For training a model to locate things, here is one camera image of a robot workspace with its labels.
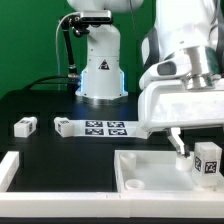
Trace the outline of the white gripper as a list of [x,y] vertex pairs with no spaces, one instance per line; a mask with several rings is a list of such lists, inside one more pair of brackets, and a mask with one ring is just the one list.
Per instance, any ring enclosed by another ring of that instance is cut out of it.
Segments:
[[180,128],[224,125],[224,79],[214,88],[187,90],[182,79],[192,70],[190,57],[176,56],[152,65],[139,81],[139,127],[146,132],[167,130],[167,138],[179,156],[189,149],[180,138]]

